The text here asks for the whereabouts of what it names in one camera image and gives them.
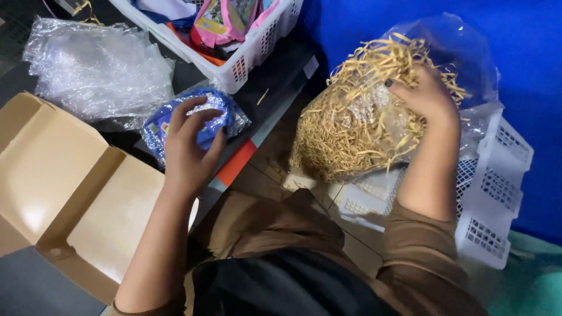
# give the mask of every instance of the blue package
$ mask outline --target blue package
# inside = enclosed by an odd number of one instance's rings
[[[143,138],[148,148],[158,160],[161,167],[165,167],[166,158],[164,145],[170,125],[170,117],[174,109],[185,100],[193,97],[205,96],[207,102],[196,106],[187,112],[191,115],[206,109],[221,110],[223,114],[211,121],[205,122],[205,127],[197,134],[197,144],[204,150],[211,147],[213,140],[221,127],[225,128],[227,138],[236,136],[251,122],[240,109],[238,104],[226,93],[206,87],[193,88],[176,96],[172,101],[156,110],[144,123]]]

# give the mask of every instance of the blue wall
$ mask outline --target blue wall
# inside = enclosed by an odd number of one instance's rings
[[[442,12],[485,35],[500,69],[504,117],[534,148],[513,229],[562,245],[562,2],[305,0],[301,27],[339,65],[392,25]]]

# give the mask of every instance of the hand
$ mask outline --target hand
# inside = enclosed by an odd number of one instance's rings
[[[459,111],[451,94],[441,81],[439,70],[429,66],[414,66],[419,86],[415,89],[388,79],[384,85],[395,96],[406,102],[406,106],[425,117],[428,124],[443,120],[459,120]]]
[[[221,128],[208,151],[197,145],[197,133],[206,121],[223,114],[220,110],[202,110],[189,117],[186,113],[205,104],[206,97],[189,98],[179,105],[170,118],[166,137],[166,179],[164,188],[179,197],[195,198],[209,183],[226,144]]]

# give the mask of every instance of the tile floor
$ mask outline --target tile floor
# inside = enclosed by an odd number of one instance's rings
[[[279,161],[288,157],[287,139],[293,139],[287,129],[294,128],[300,109],[310,98],[301,94],[283,116],[263,144],[242,169],[231,188],[280,201],[299,188],[308,188],[317,202],[328,210],[346,235],[345,253],[367,275],[375,276],[382,265],[382,234],[373,229],[342,220],[338,215],[338,204],[346,187],[341,184],[327,184],[286,173]]]

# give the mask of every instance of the open cardboard box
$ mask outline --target open cardboard box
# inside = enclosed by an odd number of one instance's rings
[[[0,128],[0,256],[34,245],[110,304],[164,175],[28,93],[0,110]]]

